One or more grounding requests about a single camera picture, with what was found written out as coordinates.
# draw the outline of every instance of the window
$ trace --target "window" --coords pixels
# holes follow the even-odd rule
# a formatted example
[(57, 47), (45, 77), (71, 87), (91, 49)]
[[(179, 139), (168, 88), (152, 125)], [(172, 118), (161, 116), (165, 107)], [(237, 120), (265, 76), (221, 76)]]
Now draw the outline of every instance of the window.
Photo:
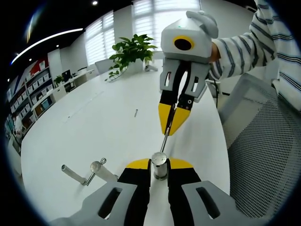
[(161, 33), (165, 27), (186, 16), (186, 11), (199, 11), (199, 0), (136, 0), (134, 1), (134, 33), (154, 38), (152, 44), (161, 51)]
[(113, 11), (97, 19), (86, 28), (86, 55), (88, 65), (109, 58), (115, 53)]

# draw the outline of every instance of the metal handle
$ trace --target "metal handle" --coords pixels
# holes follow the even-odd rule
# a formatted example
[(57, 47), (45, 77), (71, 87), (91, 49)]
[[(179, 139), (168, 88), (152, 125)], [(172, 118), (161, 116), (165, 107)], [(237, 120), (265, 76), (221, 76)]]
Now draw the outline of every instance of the metal handle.
[(82, 185), (87, 185), (91, 183), (93, 178), (96, 176), (100, 177), (101, 179), (105, 181), (117, 181), (118, 176), (112, 174), (110, 171), (108, 171), (103, 165), (107, 162), (105, 158), (102, 158), (100, 161), (94, 161), (90, 165), (90, 169), (92, 174), (89, 176), (88, 179), (82, 178), (80, 175), (75, 173), (73, 170), (68, 168), (66, 165), (62, 166), (62, 171), (70, 176), (71, 178), (75, 179), (76, 181), (80, 182)]
[(62, 166), (62, 171), (70, 176), (71, 178), (75, 179), (76, 181), (80, 182), (82, 185), (86, 185), (86, 179), (82, 178), (80, 175), (78, 175), (76, 172), (68, 168), (66, 165)]

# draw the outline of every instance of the green leaves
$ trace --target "green leaves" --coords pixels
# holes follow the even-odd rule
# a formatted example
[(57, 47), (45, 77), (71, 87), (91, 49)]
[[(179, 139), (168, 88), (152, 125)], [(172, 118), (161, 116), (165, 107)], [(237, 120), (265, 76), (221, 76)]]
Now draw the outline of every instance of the green leaves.
[(145, 62), (151, 61), (153, 52), (150, 49), (157, 48), (156, 46), (151, 45), (149, 41), (154, 39), (148, 37), (147, 34), (142, 34), (140, 36), (134, 34), (131, 40), (125, 37), (120, 37), (120, 39), (122, 40), (121, 42), (112, 46), (112, 49), (116, 51), (116, 54), (109, 58), (114, 62), (114, 66), (110, 67), (109, 70), (117, 69), (116, 71), (109, 72), (109, 78), (116, 76), (113, 80), (121, 76), (124, 69), (126, 69), (131, 62), (135, 62), (137, 59)]
[(149, 48), (158, 48), (157, 46), (144, 46), (144, 49), (149, 49)]
[(127, 43), (130, 43), (130, 42), (131, 42), (131, 40), (128, 39), (128, 38), (124, 38), (124, 37), (119, 37), (119, 38), (122, 39), (122, 40), (124, 40), (124, 41), (126, 41)]

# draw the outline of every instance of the metal peg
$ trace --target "metal peg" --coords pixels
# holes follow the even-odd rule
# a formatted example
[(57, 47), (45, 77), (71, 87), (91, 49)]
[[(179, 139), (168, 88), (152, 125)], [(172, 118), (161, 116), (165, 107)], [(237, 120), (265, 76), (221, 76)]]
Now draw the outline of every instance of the metal peg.
[(163, 152), (154, 153), (151, 157), (151, 162), (154, 167), (154, 177), (158, 180), (167, 178), (167, 156)]

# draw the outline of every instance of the metal rod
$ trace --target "metal rod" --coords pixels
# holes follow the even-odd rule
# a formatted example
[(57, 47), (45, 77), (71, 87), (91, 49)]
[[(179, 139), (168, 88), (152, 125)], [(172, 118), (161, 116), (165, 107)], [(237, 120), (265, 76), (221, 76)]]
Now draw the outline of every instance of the metal rod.
[(166, 133), (165, 133), (165, 136), (164, 136), (164, 140), (163, 140), (163, 144), (161, 146), (160, 152), (164, 152), (165, 144), (166, 144), (167, 138), (169, 136), (169, 129), (170, 129), (170, 127), (168, 127), (167, 130), (166, 130)]
[(75, 179), (76, 181), (80, 182), (82, 185), (86, 185), (86, 179), (82, 178), (80, 175), (78, 175), (76, 172), (68, 168), (66, 165), (62, 166), (62, 171), (70, 176), (71, 178)]

